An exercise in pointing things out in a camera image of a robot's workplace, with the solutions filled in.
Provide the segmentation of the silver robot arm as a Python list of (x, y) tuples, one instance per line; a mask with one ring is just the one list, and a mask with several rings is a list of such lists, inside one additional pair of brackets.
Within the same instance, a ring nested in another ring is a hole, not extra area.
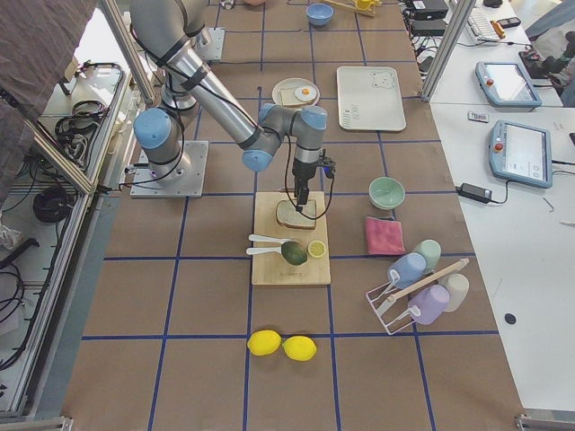
[(167, 71), (166, 82), (175, 84), (174, 91), (198, 102), (242, 148), (243, 164), (249, 169), (267, 169), (284, 138), (296, 139), (292, 205), (302, 214), (308, 181), (318, 168), (334, 167), (322, 149), (327, 112), (314, 105), (293, 110), (268, 103), (253, 121), (194, 48), (195, 38), (205, 29), (207, 5), (207, 1), (133, 1), (130, 17), (135, 40)]

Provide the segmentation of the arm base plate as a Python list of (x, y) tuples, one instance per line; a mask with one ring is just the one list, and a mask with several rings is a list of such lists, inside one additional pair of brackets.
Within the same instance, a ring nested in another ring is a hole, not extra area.
[(226, 31), (224, 28), (204, 28), (196, 37), (196, 51), (206, 62), (222, 60)]
[(157, 166), (148, 163), (144, 151), (140, 152), (139, 163), (145, 166), (136, 168), (132, 198), (200, 198), (208, 159), (208, 141), (185, 140), (183, 155), (171, 163)]

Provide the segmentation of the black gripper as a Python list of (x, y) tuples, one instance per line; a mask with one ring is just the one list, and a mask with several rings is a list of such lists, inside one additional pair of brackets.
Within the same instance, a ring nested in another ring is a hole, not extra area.
[(296, 151), (292, 173), (295, 179), (296, 211), (302, 212), (307, 204), (308, 182), (322, 168), (328, 179), (335, 178), (336, 162), (325, 151)]

